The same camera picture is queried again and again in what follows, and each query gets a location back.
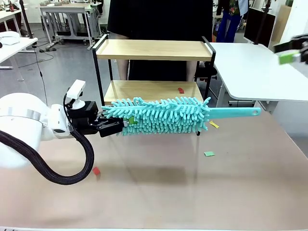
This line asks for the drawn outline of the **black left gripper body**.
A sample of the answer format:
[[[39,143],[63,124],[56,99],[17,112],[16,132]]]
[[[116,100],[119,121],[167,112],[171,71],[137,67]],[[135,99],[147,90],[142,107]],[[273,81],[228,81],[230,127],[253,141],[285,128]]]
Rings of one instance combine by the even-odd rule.
[[[95,101],[85,101],[80,109],[73,109],[73,103],[66,104],[66,111],[73,127],[83,135],[93,135],[98,132],[97,115],[99,109]]]

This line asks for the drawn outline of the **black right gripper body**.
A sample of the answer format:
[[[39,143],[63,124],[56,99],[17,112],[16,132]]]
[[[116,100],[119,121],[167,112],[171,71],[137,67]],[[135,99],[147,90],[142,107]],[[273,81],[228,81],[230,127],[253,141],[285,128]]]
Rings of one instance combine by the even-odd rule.
[[[299,50],[301,62],[308,64],[308,34],[292,37],[292,46],[294,50]]]

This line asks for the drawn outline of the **teal microfibre duster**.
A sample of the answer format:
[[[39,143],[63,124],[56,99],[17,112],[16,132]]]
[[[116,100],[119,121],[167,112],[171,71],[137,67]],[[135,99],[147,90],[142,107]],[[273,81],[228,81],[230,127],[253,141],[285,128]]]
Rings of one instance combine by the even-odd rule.
[[[123,119],[128,123],[123,135],[192,133],[207,130],[212,119],[258,116],[258,107],[218,107],[207,104],[210,98],[200,101],[195,97],[176,97],[146,102],[141,97],[122,99],[102,106],[107,118]]]

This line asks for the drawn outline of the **brown cardboard panel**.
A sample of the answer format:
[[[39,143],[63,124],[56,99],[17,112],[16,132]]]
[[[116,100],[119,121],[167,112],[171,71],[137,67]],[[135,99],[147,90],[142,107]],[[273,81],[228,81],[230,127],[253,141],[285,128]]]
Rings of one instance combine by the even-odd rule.
[[[283,38],[283,33],[286,30],[286,25],[289,19],[289,15],[291,12],[291,7],[282,5],[280,7],[279,13],[278,13],[278,18],[276,21],[276,27],[278,29],[278,35],[277,35],[277,44],[289,42],[290,39],[285,39]]]

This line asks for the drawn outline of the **black monitor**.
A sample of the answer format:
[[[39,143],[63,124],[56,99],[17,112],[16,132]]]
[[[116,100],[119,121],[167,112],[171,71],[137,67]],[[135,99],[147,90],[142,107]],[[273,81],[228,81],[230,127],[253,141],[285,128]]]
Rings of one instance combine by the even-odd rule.
[[[264,14],[263,11],[260,11],[254,8],[249,8],[248,15],[247,15],[247,21],[246,21],[246,27],[244,31],[244,38],[246,40],[255,43],[258,32],[261,28],[260,26],[261,26],[261,22],[263,19],[263,14]],[[261,28],[261,32],[258,37],[258,43],[264,45],[265,47],[269,46],[275,19],[276,19],[275,15],[268,13],[266,15],[264,24]]]

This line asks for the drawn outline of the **large white desk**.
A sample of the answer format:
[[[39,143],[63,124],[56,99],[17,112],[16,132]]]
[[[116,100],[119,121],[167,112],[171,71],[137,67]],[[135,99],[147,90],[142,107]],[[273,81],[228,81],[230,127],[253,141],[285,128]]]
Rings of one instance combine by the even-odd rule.
[[[278,102],[308,102],[308,78],[290,64],[279,64],[263,45],[212,43],[214,65],[221,78],[217,107],[227,92],[236,100],[263,101],[273,113]]]

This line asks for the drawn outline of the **person in blue trousers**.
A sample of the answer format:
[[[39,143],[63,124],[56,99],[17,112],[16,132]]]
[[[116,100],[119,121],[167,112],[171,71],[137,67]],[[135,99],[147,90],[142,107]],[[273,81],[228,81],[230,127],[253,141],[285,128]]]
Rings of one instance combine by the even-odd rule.
[[[218,0],[216,15],[223,13],[218,27],[216,42],[233,43],[242,19],[246,19],[249,0]]]

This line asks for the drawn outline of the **black office chair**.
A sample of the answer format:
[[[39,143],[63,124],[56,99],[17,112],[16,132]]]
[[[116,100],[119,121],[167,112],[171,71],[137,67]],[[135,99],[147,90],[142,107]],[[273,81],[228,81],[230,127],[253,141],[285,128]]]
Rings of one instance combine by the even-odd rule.
[[[217,70],[215,67],[210,65],[210,62],[199,62],[197,64],[196,72],[195,72],[195,80],[200,79],[200,81],[207,82],[208,75],[210,75],[213,79],[217,79]]]

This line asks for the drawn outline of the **small white table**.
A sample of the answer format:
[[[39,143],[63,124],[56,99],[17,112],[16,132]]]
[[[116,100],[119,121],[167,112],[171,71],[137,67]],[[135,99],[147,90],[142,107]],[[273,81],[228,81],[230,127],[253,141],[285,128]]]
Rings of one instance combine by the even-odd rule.
[[[20,38],[20,42],[13,44],[13,45],[3,45],[0,48],[0,64],[3,63],[6,60],[10,60],[12,66],[0,66],[1,70],[4,69],[13,69],[16,73],[17,80],[18,81],[24,81],[20,71],[19,67],[17,66],[16,59],[14,55],[16,55],[19,52],[29,52],[29,53],[36,53],[35,51],[27,51],[26,48],[28,46],[33,45],[38,41],[37,38]]]

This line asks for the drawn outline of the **white cloth bundle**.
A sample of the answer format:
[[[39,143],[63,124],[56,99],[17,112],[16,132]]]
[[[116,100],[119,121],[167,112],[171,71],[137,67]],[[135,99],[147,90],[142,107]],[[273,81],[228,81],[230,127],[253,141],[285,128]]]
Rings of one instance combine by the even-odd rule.
[[[14,45],[19,43],[21,36],[15,31],[4,31],[0,32],[0,43],[2,45]]]

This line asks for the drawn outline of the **grey metal workbench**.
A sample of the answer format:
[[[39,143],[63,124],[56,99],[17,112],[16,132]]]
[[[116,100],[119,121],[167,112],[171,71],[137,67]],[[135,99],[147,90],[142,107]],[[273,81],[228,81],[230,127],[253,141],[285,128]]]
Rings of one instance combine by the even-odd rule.
[[[65,40],[81,40],[90,50],[95,40],[103,35],[99,5],[100,2],[40,6],[41,19],[49,39],[47,47],[63,44]]]

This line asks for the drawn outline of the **black tripod pole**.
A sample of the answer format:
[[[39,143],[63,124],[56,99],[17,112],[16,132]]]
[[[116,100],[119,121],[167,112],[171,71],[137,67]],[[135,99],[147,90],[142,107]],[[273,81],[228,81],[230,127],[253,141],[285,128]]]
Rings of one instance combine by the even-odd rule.
[[[32,39],[33,35],[32,35],[31,28],[29,26],[29,22],[28,22],[28,19],[27,19],[24,1],[19,0],[19,4],[20,4],[21,11],[22,11],[22,18],[24,20],[24,23],[25,23],[25,26],[26,26],[26,29],[27,29],[27,32],[28,32],[28,37]]]

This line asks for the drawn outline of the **person in black dress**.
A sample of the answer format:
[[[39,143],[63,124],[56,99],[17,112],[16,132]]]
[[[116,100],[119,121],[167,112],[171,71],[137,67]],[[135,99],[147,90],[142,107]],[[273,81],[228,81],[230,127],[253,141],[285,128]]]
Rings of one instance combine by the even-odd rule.
[[[110,0],[116,39],[211,41],[213,0]],[[121,80],[193,81],[196,61],[118,60]]]

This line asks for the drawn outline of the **white background desk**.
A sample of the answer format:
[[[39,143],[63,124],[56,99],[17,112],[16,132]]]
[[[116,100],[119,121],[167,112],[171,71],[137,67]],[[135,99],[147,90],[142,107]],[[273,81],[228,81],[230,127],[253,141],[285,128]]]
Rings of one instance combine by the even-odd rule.
[[[23,14],[21,10],[0,11],[0,32],[15,31],[21,34],[21,21]]]

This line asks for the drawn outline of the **two-tier wooden shelf black frame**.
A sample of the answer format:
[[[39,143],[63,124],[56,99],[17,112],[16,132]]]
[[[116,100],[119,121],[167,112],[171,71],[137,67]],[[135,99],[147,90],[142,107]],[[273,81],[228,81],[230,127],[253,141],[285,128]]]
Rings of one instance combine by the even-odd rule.
[[[207,39],[200,41],[109,39],[104,35],[92,48],[93,59],[206,61],[214,63],[216,51]],[[107,93],[100,93],[102,106],[122,99],[141,97],[144,101],[160,101],[176,97],[195,97],[204,101],[195,82],[182,81],[115,81]]]

